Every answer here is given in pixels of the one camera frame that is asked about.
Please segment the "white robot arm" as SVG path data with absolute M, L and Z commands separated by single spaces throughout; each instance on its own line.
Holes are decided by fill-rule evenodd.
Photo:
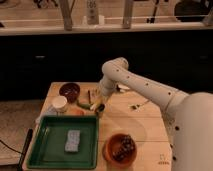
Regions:
M 102 65 L 100 98 L 109 98 L 118 83 L 144 96 L 174 119 L 171 171 L 213 171 L 213 93 L 189 94 L 136 75 L 128 67 L 123 57 Z

